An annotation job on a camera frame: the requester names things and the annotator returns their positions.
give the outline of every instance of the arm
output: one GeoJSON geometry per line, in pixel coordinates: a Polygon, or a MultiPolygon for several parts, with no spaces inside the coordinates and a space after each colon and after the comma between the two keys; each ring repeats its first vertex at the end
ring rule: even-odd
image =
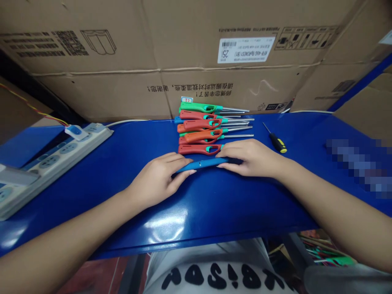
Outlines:
{"type": "Polygon", "coordinates": [[[56,292],[121,225],[174,194],[196,170],[171,175],[190,162],[175,152],[152,160],[124,191],[0,258],[2,293],[56,292]]]}
{"type": "Polygon", "coordinates": [[[254,139],[225,144],[216,156],[244,160],[241,165],[222,163],[218,167],[279,180],[355,259],[392,273],[392,219],[387,215],[254,139]]]}

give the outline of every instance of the person's left hand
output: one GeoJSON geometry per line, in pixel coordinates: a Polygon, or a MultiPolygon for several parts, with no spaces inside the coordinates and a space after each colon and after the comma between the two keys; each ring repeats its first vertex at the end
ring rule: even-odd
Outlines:
{"type": "Polygon", "coordinates": [[[146,164],[132,184],[119,194],[137,202],[142,209],[154,206],[173,195],[183,181],[196,172],[194,169],[183,171],[172,179],[172,174],[192,161],[176,152],[155,158],[146,164]]]}

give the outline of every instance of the person's right hand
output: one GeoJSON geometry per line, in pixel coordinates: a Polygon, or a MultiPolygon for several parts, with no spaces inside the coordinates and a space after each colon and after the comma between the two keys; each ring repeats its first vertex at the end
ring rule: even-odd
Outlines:
{"type": "Polygon", "coordinates": [[[218,167],[236,172],[242,176],[276,178],[289,159],[255,140],[240,140],[227,143],[216,157],[231,157],[243,160],[240,165],[221,163],[218,167]]]}

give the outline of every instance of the plug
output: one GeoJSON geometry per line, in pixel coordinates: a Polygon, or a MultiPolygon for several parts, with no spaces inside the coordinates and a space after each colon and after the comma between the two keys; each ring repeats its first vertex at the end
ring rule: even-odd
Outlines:
{"type": "Polygon", "coordinates": [[[65,127],[64,131],[77,141],[80,141],[89,135],[89,133],[87,133],[78,125],[69,125],[65,127]]]}

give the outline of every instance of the white cable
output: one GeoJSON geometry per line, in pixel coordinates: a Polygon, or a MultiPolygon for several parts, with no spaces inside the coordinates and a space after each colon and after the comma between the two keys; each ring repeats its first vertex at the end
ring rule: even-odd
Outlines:
{"type": "Polygon", "coordinates": [[[120,120],[119,122],[114,122],[114,123],[108,124],[108,125],[106,125],[106,127],[111,127],[114,125],[118,125],[121,123],[128,123],[128,122],[132,122],[132,121],[147,121],[147,120],[120,120]]]}
{"type": "Polygon", "coordinates": [[[298,111],[293,111],[290,113],[295,113],[295,112],[319,112],[319,113],[328,113],[328,114],[333,113],[333,111],[323,111],[323,110],[298,110],[298,111]]]}

